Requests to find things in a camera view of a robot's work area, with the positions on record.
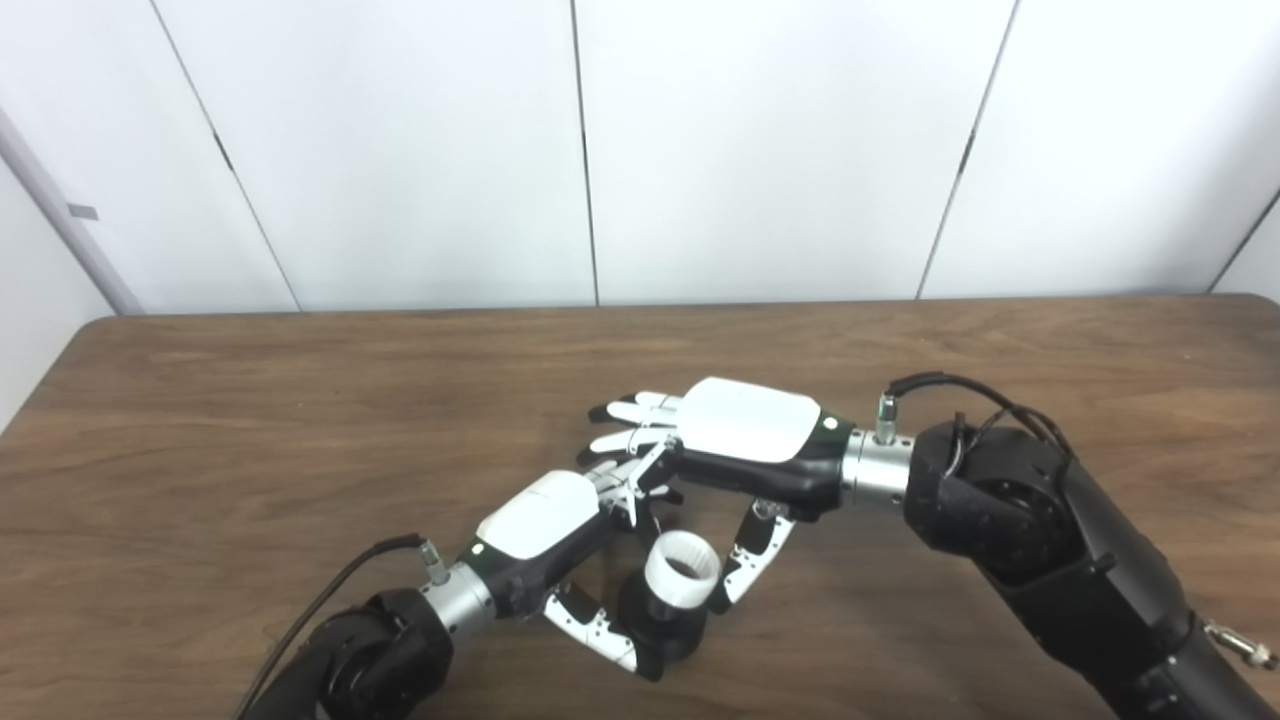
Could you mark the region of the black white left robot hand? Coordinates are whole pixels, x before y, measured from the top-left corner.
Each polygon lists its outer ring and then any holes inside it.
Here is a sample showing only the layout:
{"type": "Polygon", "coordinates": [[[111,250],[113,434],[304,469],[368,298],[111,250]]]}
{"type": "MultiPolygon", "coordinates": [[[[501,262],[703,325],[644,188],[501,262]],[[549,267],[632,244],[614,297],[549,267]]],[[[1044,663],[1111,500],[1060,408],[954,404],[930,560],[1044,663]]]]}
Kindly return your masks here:
{"type": "Polygon", "coordinates": [[[548,471],[486,516],[451,568],[425,591],[454,642],[503,619],[545,618],[627,673],[658,682],[664,660],[568,575],[616,533],[657,537],[650,503],[669,495],[673,454],[548,471]]]}

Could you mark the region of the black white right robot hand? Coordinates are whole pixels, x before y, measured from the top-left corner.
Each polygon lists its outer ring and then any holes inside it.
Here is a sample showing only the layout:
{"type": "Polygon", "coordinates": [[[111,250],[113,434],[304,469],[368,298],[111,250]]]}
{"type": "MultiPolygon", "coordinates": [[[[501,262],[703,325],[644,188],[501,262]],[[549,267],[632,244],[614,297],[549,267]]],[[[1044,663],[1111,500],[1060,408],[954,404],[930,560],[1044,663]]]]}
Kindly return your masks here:
{"type": "Polygon", "coordinates": [[[844,457],[855,424],[812,397],[708,377],[685,395],[641,391],[593,407],[594,424],[620,423],[582,448],[581,466],[640,457],[669,437],[673,474],[751,497],[708,609],[728,612],[777,557],[799,521],[842,503],[844,457]]]}

